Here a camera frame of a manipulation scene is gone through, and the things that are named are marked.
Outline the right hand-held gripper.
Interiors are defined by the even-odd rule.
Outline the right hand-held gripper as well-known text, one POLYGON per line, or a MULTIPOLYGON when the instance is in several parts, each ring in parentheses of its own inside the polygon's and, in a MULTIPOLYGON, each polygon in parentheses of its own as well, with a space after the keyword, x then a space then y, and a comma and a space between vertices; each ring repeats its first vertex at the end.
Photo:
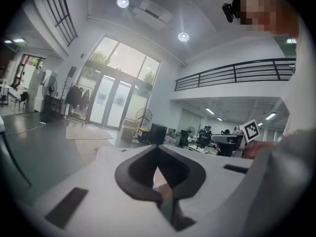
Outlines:
POLYGON ((230 134, 224 132, 212 135, 211 141, 218 145, 218 155, 225 157, 244 157, 244 152, 249 142, 259 136, 260 131, 258 125, 253 119, 241 126, 236 126, 230 134))

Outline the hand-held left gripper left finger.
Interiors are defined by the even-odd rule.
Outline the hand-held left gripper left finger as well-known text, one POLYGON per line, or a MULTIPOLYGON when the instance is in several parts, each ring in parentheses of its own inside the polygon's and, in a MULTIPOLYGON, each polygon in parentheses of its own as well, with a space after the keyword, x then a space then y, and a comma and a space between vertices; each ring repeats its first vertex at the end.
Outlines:
POLYGON ((72 237, 171 237, 173 228, 154 202, 132 199, 115 181, 115 169, 123 161, 148 149, 148 146, 122 152, 101 147, 97 159, 81 168, 33 204, 44 217, 73 188, 88 190, 87 195, 58 234, 72 237))

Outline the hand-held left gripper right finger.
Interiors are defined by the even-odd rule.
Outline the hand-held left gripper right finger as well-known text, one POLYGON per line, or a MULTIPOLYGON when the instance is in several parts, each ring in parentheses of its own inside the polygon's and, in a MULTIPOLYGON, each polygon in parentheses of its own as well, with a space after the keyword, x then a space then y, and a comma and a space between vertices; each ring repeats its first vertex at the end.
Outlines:
POLYGON ((250 208, 242 184, 251 160, 204 155, 168 145, 159 156, 171 157, 167 171, 173 189, 172 221, 158 227, 159 237, 248 237, 250 208))

